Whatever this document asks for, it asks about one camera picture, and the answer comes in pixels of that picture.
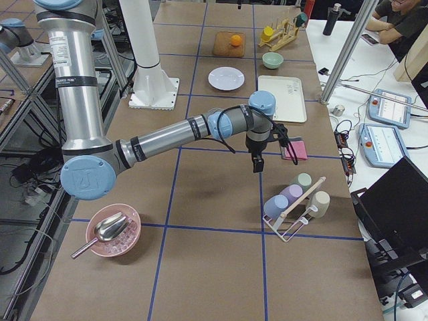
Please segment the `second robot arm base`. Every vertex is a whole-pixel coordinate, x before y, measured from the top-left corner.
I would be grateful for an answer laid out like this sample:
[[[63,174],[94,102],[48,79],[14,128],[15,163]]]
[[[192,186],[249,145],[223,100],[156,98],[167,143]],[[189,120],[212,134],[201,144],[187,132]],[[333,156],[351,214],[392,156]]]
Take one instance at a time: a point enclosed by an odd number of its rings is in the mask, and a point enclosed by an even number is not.
[[[8,18],[1,20],[1,50],[10,57],[15,66],[42,67],[48,59],[48,44],[36,42],[22,20]]]

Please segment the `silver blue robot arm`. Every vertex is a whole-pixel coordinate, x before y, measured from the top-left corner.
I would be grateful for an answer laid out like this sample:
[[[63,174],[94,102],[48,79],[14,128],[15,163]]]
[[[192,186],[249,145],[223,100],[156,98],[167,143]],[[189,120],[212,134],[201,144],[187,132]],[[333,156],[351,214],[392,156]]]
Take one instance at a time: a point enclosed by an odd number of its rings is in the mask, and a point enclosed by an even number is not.
[[[254,92],[248,104],[210,110],[130,140],[111,141],[104,132],[91,35],[102,9],[97,1],[36,1],[37,22],[49,37],[56,88],[67,140],[60,179],[66,192],[81,200],[109,193],[117,176],[137,162],[208,138],[225,142],[245,133],[255,172],[263,170],[269,142],[288,146],[286,128],[273,120],[276,99]]]

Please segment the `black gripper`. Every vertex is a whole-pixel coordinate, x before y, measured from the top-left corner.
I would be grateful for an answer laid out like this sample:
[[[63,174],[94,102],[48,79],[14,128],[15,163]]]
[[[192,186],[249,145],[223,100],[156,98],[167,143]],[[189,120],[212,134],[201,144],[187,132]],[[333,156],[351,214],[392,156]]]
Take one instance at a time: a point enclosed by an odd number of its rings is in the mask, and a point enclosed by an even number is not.
[[[268,124],[246,132],[245,145],[251,154],[253,172],[263,171],[262,152],[270,142],[278,141],[280,146],[288,145],[288,129],[283,124]]]

